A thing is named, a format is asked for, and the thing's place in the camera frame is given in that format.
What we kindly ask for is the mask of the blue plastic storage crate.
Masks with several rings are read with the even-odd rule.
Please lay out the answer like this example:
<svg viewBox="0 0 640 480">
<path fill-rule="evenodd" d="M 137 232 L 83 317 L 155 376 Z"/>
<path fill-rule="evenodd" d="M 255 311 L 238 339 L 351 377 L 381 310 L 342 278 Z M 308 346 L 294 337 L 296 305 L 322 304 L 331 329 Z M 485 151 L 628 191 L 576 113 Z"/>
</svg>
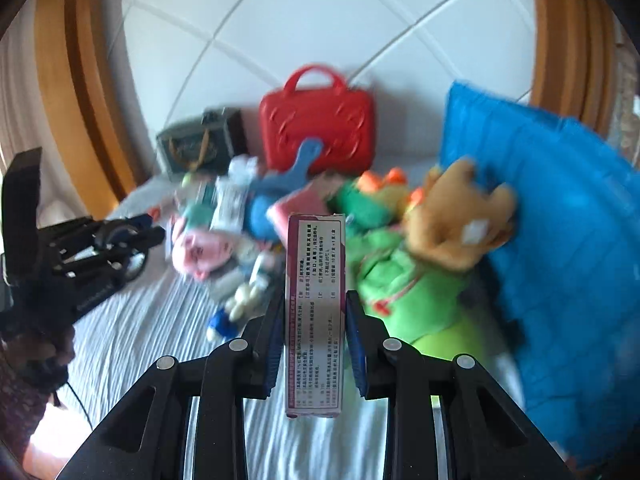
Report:
<svg viewBox="0 0 640 480">
<path fill-rule="evenodd" d="M 488 256 L 528 417 L 581 467 L 612 460 L 639 423 L 639 175 L 572 118 L 449 90 L 440 161 L 516 195 Z"/>
</svg>

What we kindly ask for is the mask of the long pink medicine box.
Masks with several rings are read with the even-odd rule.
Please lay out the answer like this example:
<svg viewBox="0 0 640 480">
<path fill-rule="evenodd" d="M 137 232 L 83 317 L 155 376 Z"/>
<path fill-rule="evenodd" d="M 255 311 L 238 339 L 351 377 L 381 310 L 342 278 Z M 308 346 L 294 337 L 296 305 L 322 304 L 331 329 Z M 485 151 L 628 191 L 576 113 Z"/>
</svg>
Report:
<svg viewBox="0 0 640 480">
<path fill-rule="evenodd" d="M 333 418 L 343 405 L 345 217 L 293 214 L 285 267 L 285 413 Z"/>
</svg>

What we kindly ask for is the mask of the black gift bag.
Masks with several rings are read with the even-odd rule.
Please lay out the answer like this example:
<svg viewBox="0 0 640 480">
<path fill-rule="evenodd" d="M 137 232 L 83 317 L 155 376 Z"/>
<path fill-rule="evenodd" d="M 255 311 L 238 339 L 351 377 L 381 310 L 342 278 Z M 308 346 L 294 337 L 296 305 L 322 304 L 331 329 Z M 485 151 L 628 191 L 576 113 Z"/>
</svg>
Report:
<svg viewBox="0 0 640 480">
<path fill-rule="evenodd" d="M 156 147 L 168 176 L 226 174 L 233 157 L 248 153 L 241 111 L 210 108 L 200 116 L 175 122 L 157 135 Z"/>
</svg>

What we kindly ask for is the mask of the pink pig plush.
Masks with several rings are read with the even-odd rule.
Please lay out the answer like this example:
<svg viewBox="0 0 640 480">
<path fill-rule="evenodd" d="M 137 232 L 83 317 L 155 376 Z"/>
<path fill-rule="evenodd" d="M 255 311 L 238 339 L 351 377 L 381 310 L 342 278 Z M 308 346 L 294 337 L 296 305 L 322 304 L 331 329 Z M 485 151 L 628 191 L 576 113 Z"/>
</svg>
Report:
<svg viewBox="0 0 640 480">
<path fill-rule="evenodd" d="M 226 232 L 188 229 L 184 217 L 172 219 L 170 241 L 175 270 L 198 281 L 227 264 L 238 247 L 238 240 Z"/>
</svg>

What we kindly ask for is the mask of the clear wipes packet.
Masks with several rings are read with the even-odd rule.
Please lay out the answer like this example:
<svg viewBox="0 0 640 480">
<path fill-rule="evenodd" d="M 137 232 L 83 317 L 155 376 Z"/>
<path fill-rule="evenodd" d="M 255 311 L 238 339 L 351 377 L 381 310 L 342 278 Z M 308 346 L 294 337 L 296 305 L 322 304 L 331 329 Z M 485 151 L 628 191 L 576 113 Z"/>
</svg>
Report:
<svg viewBox="0 0 640 480">
<path fill-rule="evenodd" d="M 228 177 L 218 178 L 215 183 L 216 204 L 210 228 L 241 233 L 247 196 L 247 185 L 235 182 Z"/>
</svg>

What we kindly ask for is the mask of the small green frog plush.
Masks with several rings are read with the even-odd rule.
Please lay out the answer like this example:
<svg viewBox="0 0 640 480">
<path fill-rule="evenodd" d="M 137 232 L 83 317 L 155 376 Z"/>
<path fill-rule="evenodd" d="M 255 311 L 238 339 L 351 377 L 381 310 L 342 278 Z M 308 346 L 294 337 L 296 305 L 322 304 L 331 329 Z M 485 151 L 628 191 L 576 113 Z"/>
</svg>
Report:
<svg viewBox="0 0 640 480">
<path fill-rule="evenodd" d="M 396 223 L 408 197 L 407 185 L 385 185 L 363 193 L 354 182 L 347 182 L 328 200 L 328 206 L 334 214 L 344 214 L 346 234 L 355 236 Z"/>
</svg>

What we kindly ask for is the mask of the large green frog plush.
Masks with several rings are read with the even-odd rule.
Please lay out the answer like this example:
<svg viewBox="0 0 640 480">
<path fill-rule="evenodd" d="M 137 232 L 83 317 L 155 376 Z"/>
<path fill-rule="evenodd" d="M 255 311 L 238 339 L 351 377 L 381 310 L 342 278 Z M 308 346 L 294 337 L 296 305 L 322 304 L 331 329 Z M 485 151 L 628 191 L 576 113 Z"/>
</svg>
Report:
<svg viewBox="0 0 640 480">
<path fill-rule="evenodd" d="M 394 229 L 350 236 L 346 266 L 364 313 L 382 320 L 390 336 L 444 360 L 488 355 L 483 293 L 470 274 L 414 258 Z"/>
</svg>

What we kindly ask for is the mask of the brown teddy bear plush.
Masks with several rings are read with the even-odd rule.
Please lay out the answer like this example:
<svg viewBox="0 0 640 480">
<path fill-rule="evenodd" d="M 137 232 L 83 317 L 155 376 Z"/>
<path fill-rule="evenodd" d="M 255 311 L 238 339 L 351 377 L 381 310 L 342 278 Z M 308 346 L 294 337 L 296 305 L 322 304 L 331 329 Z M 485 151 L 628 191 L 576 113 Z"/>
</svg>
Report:
<svg viewBox="0 0 640 480">
<path fill-rule="evenodd" d="M 405 216 L 405 242 L 413 257 L 465 272 L 510 240 L 516 195 L 505 183 L 492 191 L 479 186 L 472 159 L 432 168 L 422 191 L 422 200 Z"/>
</svg>

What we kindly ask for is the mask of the red plastic toy suitcase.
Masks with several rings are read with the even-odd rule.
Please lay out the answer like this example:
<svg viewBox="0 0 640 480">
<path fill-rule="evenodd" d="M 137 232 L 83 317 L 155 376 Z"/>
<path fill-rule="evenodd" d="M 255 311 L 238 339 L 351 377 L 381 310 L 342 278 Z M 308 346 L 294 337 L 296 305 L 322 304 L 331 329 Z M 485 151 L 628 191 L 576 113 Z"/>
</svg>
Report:
<svg viewBox="0 0 640 480">
<path fill-rule="evenodd" d="M 335 170 L 356 176 L 372 166 L 374 99 L 366 90 L 349 87 L 329 66 L 305 65 L 281 89 L 267 93 L 259 105 L 259 123 L 266 163 L 272 170 L 290 169 L 308 139 L 322 142 L 310 167 L 314 174 Z"/>
</svg>

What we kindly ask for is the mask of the blue round plush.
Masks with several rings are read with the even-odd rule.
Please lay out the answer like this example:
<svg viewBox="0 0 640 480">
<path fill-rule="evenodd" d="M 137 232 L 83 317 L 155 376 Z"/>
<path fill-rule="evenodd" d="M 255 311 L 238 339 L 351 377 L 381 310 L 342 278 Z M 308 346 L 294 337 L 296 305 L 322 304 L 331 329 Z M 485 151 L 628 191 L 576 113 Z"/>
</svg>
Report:
<svg viewBox="0 0 640 480">
<path fill-rule="evenodd" d="M 267 210 L 277 201 L 272 194 L 255 194 L 245 207 L 244 229 L 255 240 L 277 242 L 278 234 L 267 217 Z"/>
</svg>

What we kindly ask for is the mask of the small white bear blue clothes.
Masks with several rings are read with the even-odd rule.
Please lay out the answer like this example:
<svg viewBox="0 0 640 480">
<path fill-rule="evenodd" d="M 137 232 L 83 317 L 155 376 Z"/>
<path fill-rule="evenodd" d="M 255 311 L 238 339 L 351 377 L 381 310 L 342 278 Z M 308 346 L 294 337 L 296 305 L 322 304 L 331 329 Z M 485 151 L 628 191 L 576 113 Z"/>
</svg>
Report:
<svg viewBox="0 0 640 480">
<path fill-rule="evenodd" d="M 214 342 L 239 336 L 264 303 L 268 287 L 265 281 L 209 285 L 209 298 L 213 300 L 215 309 L 207 322 L 206 339 Z"/>
</svg>

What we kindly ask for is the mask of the pink tissue pack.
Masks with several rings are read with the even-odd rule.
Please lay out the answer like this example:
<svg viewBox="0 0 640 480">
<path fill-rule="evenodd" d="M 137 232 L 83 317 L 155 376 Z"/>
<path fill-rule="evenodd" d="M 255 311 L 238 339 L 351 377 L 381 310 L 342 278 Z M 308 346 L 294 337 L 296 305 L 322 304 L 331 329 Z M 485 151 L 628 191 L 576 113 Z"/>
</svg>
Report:
<svg viewBox="0 0 640 480">
<path fill-rule="evenodd" d="M 268 207 L 266 218 L 284 248 L 288 247 L 288 224 L 292 216 L 336 217 L 336 214 L 329 210 L 328 200 L 311 185 L 279 198 Z"/>
</svg>

